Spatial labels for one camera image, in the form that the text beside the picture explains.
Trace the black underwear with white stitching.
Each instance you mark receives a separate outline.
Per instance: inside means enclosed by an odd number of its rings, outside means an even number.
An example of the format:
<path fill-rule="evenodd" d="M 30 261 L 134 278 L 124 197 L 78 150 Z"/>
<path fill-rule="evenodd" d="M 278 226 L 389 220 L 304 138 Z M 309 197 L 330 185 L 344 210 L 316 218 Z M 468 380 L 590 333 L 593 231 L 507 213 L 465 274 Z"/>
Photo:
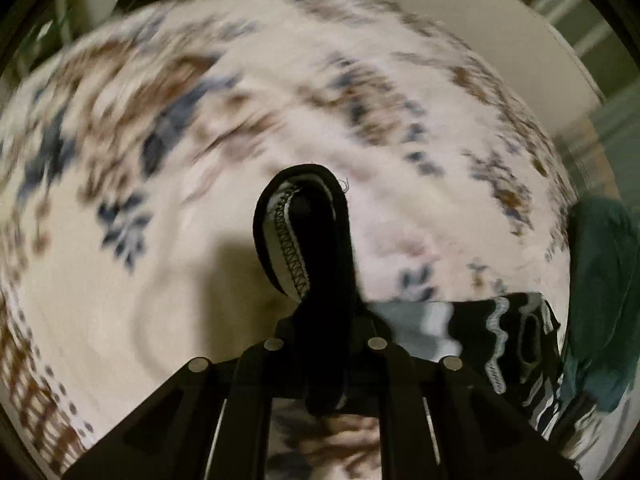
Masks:
<path fill-rule="evenodd" d="M 392 331 L 360 295 L 337 178 L 316 164 L 280 171 L 258 198 L 253 237 L 268 280 L 296 304 L 276 336 L 294 356 L 307 410 L 375 416 L 375 382 L 364 376 L 364 354 L 370 338 L 389 340 Z"/>

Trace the striped black white garment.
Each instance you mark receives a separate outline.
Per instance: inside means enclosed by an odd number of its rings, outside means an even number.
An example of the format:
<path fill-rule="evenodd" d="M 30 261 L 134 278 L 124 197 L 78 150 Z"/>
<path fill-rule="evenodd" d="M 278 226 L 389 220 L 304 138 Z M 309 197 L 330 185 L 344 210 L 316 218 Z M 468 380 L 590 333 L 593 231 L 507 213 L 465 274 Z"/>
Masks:
<path fill-rule="evenodd" d="M 386 302 L 372 311 L 415 358 L 454 356 L 548 437 L 560 411 L 561 324 L 538 292 L 478 301 Z"/>

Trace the dark green cloth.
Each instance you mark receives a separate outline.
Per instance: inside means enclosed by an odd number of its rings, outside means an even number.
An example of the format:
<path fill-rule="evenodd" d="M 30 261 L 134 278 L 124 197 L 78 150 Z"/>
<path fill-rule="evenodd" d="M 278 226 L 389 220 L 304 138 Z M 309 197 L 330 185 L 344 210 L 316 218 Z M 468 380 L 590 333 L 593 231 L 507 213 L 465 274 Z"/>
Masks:
<path fill-rule="evenodd" d="M 590 196 L 570 210 L 570 307 L 562 397 L 589 396 L 611 413 L 639 359 L 639 228 L 618 200 Z"/>

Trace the floral cream bedsheet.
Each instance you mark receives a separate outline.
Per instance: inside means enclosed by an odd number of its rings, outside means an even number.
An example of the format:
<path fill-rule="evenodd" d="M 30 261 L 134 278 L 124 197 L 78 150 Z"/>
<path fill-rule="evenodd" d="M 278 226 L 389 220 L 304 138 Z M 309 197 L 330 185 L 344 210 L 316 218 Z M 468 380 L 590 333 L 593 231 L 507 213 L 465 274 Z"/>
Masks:
<path fill-rule="evenodd" d="M 169 0 L 53 55 L 1 116 L 1 404 L 58 478 L 192 356 L 292 302 L 253 212 L 329 168 L 365 300 L 541 292 L 568 311 L 551 138 L 441 24 L 372 0 Z"/>

